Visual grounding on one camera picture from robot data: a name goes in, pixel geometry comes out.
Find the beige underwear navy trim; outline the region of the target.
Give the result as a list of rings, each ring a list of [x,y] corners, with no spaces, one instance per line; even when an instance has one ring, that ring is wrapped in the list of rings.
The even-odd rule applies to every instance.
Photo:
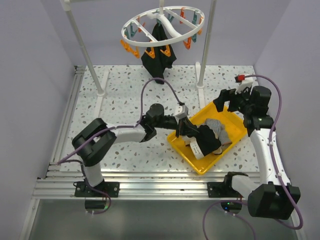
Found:
[[[189,147],[193,155],[197,158],[203,158],[209,154],[220,155],[223,152],[222,146],[220,145],[217,149],[212,149],[210,146],[198,144],[198,142],[190,141],[185,143],[186,147]]]

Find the plain black underwear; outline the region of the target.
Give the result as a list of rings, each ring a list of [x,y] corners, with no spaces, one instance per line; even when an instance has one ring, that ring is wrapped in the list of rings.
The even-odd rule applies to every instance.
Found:
[[[201,125],[198,128],[200,134],[193,137],[192,141],[197,141],[199,145],[205,145],[210,146],[212,150],[217,149],[219,146],[222,146],[220,140],[215,135],[215,133],[207,126],[207,125]]]

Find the grey striped underwear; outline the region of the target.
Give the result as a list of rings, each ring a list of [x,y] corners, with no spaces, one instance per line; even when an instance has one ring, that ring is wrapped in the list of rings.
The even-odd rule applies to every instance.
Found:
[[[226,131],[225,125],[222,124],[219,120],[213,119],[213,118],[207,118],[204,124],[207,125],[214,132],[214,134],[217,136],[217,138],[219,139],[219,141],[223,146],[229,145],[232,143]]]

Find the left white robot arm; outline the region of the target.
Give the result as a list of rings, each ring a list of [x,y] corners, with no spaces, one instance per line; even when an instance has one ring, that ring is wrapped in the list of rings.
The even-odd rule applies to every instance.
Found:
[[[163,105],[154,103],[142,115],[137,126],[115,126],[96,118],[76,135],[71,144],[83,162],[87,192],[95,197],[103,193],[100,162],[114,144],[147,142],[157,135],[157,129],[175,130],[177,137],[197,137],[200,131],[188,119],[187,106],[180,104],[176,110],[177,116],[165,115]]]

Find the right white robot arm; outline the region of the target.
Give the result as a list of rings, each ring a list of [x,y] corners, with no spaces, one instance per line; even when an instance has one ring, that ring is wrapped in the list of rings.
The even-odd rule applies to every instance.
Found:
[[[237,93],[235,89],[223,89],[213,100],[218,112],[228,102],[229,112],[243,114],[243,124],[254,146],[260,172],[259,184],[245,173],[228,172],[216,189],[227,196],[239,194],[244,197],[252,217],[287,220],[301,192],[298,187],[292,186],[282,164],[274,120],[268,115],[271,95],[268,88],[254,86],[242,93]]]

